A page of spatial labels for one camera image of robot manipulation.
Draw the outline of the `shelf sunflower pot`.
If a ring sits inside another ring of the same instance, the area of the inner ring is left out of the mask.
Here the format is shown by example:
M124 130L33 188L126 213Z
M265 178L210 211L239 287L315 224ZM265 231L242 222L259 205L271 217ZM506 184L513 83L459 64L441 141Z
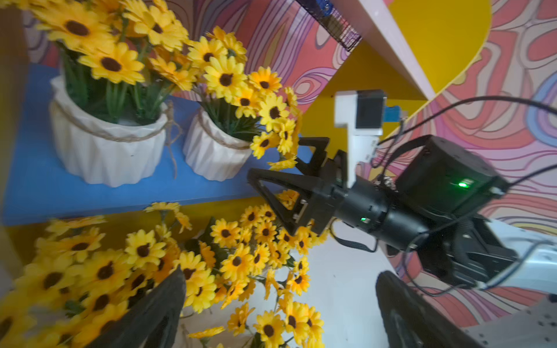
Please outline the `shelf sunflower pot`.
M136 305L152 290L159 287L169 276L180 272L186 284L184 309L200 314L209 309L216 300L216 276L213 255L202 255L201 244L193 250L180 248L173 238L172 228L182 233L192 230L189 216L181 212L175 202L155 202L144 209L146 213L159 213L160 222L151 230L140 229L126 237L128 263L132 274L124 286L128 307Z
M303 119L294 89L270 67L246 72L247 49L218 26L190 44L187 58L201 105L184 142L191 169L225 181L269 149L278 152L271 170L294 168Z
M246 302L258 284L280 298L309 290L310 249L319 243L311 227L291 235L267 204L249 206L238 221L213 219L200 241L207 268L216 274L215 303Z
M1 299L2 347L86 347L128 312L124 287L134 268L125 252L101 249L105 221L51 221Z
M19 1L58 48L50 117L66 170L90 184L135 184L179 131L169 97L190 91L189 34L165 1Z
M290 271L287 279L277 281L276 271L269 270L264 277L253 278L262 282L264 299L271 299L275 291L275 305L255 316L253 323L249 317L255 307L247 301L247 291L239 295L242 303L229 317L226 328L234 336L249 333L252 347L288 347L293 342L297 347L324 347L324 321L316 307L296 301L294 298L309 290L310 276L305 271Z

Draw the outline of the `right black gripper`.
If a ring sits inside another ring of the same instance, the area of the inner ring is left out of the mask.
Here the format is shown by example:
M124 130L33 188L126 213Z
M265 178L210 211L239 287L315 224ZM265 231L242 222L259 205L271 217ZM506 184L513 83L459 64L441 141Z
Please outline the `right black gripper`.
M264 198L291 236L309 227L317 236L332 220L363 231L384 243L405 249L418 235L428 232L431 221L406 207L397 194L358 178L348 186L348 155L326 151L329 138L302 137L299 146L313 149L308 162L297 160L303 174L252 168L249 184Z

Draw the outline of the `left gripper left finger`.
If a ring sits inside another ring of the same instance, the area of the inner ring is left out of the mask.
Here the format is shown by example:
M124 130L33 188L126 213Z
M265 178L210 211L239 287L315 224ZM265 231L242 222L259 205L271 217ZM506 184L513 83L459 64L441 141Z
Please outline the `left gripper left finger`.
M141 299L89 347L172 347L187 284L180 268Z

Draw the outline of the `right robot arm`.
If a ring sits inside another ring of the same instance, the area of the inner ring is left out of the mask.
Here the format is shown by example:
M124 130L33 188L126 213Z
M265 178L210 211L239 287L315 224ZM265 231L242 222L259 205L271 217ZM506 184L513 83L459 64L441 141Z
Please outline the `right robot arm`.
M335 220L396 250L416 253L422 268L448 291L516 287L545 292L539 304L470 329L460 329L431 305L440 291L405 284L383 272L376 293L390 347L555 347L556 238L490 220L480 214L512 183L481 157L438 136L397 148L419 154L388 186L349 177L348 155L328 158L326 138L303 138L315 150L297 173L252 169L247 179L292 236L304 227L321 234Z

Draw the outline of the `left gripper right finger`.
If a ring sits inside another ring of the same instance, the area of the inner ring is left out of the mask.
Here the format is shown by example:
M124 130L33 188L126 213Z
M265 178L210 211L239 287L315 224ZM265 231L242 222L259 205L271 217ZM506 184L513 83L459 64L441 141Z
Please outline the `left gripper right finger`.
M394 273L384 271L376 294L390 347L479 347Z

